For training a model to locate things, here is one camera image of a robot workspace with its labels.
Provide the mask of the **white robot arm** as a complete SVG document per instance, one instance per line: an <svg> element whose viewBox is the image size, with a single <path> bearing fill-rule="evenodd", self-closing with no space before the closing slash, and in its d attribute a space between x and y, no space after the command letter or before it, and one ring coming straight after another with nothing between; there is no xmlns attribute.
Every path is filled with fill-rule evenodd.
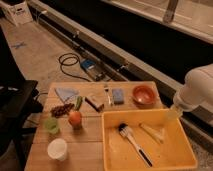
<svg viewBox="0 0 213 171"><path fill-rule="evenodd" d="M175 120L204 101L213 105L213 63L194 68L186 74L185 83L176 91L166 117Z"/></svg>

